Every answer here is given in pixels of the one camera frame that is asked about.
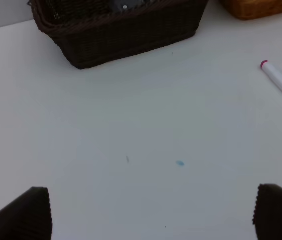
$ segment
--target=blue dot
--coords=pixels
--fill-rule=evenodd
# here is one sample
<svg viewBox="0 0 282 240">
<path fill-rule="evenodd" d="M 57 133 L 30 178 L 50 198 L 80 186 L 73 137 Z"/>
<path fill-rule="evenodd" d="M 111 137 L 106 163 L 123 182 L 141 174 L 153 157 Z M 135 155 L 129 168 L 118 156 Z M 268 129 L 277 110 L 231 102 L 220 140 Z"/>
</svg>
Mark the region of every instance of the blue dot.
<svg viewBox="0 0 282 240">
<path fill-rule="evenodd" d="M 176 161 L 176 164 L 181 167 L 184 166 L 184 163 L 182 161 Z"/>
</svg>

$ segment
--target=basket rim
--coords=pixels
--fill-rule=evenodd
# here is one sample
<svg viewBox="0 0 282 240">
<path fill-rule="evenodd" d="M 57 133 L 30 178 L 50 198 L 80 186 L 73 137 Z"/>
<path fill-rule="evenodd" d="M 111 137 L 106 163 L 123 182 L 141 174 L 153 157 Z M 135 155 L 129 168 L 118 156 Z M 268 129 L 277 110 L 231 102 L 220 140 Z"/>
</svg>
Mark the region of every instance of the basket rim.
<svg viewBox="0 0 282 240">
<path fill-rule="evenodd" d="M 155 0 L 143 6 L 130 9 L 127 12 L 111 12 L 108 14 L 100 15 L 97 17 L 89 17 L 83 20 L 72 20 L 67 23 L 53 24 L 45 19 L 42 13 L 40 0 L 29 0 L 34 20 L 43 33 L 49 36 L 65 36 L 71 34 L 79 34 L 85 30 L 95 27 L 108 25 L 113 22 L 130 19 L 142 15 L 143 13 L 158 11 L 160 9 L 171 7 L 174 5 L 182 4 L 190 1 L 206 2 L 206 0 Z"/>
</svg>

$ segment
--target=wicker basket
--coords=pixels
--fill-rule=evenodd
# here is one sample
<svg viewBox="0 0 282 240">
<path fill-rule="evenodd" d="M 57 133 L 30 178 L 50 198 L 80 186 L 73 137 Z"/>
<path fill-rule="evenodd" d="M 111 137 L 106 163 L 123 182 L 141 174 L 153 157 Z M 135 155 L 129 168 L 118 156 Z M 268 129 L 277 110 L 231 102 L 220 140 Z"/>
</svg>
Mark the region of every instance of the wicker basket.
<svg viewBox="0 0 282 240">
<path fill-rule="evenodd" d="M 220 0 L 234 17 L 252 20 L 282 13 L 282 0 Z"/>
<path fill-rule="evenodd" d="M 78 69 L 193 36 L 206 3 L 207 0 L 155 0 L 113 13 L 109 0 L 30 0 L 38 28 Z"/>
</svg>

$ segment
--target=white wall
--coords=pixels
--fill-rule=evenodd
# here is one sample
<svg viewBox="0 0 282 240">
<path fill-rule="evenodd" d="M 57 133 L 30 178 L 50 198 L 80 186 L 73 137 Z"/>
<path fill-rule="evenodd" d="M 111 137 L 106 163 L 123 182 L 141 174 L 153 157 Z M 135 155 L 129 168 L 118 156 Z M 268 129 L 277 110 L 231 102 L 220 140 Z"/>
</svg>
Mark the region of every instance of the white wall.
<svg viewBox="0 0 282 240">
<path fill-rule="evenodd" d="M 32 19 L 28 0 L 0 0 L 0 27 Z"/>
</svg>

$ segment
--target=small mark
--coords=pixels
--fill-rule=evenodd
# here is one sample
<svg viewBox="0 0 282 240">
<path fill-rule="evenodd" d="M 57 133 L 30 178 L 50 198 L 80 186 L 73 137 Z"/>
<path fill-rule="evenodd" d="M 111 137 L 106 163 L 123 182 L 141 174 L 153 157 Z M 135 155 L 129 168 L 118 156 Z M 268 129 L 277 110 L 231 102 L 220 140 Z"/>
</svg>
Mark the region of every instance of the small mark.
<svg viewBox="0 0 282 240">
<path fill-rule="evenodd" d="M 176 161 L 176 164 L 181 167 L 184 166 L 184 163 L 182 161 Z"/>
</svg>

